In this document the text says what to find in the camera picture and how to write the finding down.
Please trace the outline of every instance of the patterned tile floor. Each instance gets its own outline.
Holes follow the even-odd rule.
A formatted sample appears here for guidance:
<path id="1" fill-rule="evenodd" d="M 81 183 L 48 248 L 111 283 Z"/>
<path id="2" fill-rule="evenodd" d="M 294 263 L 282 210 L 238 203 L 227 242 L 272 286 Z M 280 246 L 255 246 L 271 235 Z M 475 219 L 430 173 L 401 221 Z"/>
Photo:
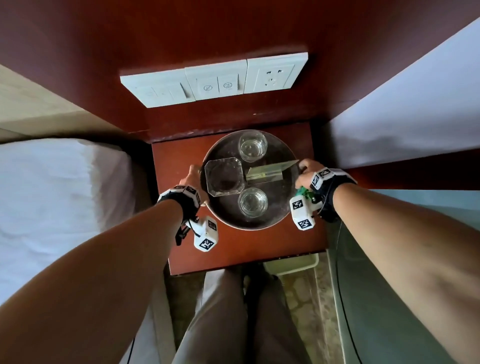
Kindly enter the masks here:
<path id="1" fill-rule="evenodd" d="M 280 277 L 287 304 L 312 364 L 342 364 L 335 302 L 326 253 L 317 267 Z M 177 347 L 195 313 L 205 273 L 166 279 L 175 344 Z"/>

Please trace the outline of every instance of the red wooden table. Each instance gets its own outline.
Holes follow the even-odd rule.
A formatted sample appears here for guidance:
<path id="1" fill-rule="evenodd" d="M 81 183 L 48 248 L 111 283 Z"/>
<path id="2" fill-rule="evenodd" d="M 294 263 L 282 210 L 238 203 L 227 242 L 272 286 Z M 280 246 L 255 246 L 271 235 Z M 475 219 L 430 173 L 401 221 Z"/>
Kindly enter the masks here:
<path id="1" fill-rule="evenodd" d="M 312 136 L 307 122 L 265 129 L 283 140 L 298 159 L 313 158 Z M 152 145 L 159 192 L 178 184 L 191 164 L 201 165 L 210 147 L 226 134 L 174 140 Z M 212 215 L 202 207 L 199 216 Z M 218 221 L 219 242 L 203 253 L 193 246 L 188 234 L 181 246 L 174 246 L 168 259 L 172 275 L 220 269 L 252 261 L 266 261 L 323 251 L 327 248 L 324 223 L 316 220 L 313 229 L 300 231 L 290 215 L 264 230 L 244 231 Z"/>

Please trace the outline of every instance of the hand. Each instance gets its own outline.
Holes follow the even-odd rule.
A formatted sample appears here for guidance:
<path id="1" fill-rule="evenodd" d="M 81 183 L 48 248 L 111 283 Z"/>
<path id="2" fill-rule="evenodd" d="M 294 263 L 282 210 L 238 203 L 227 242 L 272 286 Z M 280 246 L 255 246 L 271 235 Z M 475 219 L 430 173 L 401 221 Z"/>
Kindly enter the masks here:
<path id="1" fill-rule="evenodd" d="M 300 169 L 305 168 L 303 173 L 297 178 L 295 182 L 295 188 L 299 189 L 300 187 L 310 188 L 310 183 L 312 182 L 313 174 L 319 170 L 325 168 L 325 166 L 317 162 L 316 160 L 304 159 L 299 164 Z"/>
<path id="2" fill-rule="evenodd" d="M 180 180 L 180 184 L 190 185 L 198 191 L 200 196 L 200 204 L 203 205 L 205 201 L 208 200 L 208 194 L 202 190 L 202 185 L 200 184 L 200 167 L 192 164 L 190 165 L 190 170 L 188 176 Z"/>

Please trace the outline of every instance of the white wall plate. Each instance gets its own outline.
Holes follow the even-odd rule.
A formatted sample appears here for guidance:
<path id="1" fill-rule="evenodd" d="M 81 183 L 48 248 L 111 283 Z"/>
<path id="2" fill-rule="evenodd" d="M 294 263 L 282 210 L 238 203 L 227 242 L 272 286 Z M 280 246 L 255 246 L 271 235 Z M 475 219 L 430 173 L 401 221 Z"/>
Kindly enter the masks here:
<path id="1" fill-rule="evenodd" d="M 291 88 L 307 60 L 307 52 L 248 59 L 244 93 Z"/>
<path id="2" fill-rule="evenodd" d="M 195 101 L 184 68 L 120 76 L 120 82 L 148 108 Z"/>
<path id="3" fill-rule="evenodd" d="M 185 68 L 197 100 L 243 94 L 247 60 L 206 64 Z"/>

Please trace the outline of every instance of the gray trousers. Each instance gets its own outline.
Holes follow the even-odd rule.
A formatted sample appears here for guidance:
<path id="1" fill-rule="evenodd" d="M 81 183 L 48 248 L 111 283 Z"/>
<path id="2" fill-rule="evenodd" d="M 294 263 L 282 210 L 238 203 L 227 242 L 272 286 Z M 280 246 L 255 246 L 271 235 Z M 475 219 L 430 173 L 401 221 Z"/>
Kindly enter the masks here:
<path id="1" fill-rule="evenodd" d="M 247 310 L 243 297 L 239 270 L 207 272 L 195 317 L 173 364 L 244 364 Z M 270 279 L 260 294 L 253 353 L 258 364 L 311 364 L 279 279 Z"/>

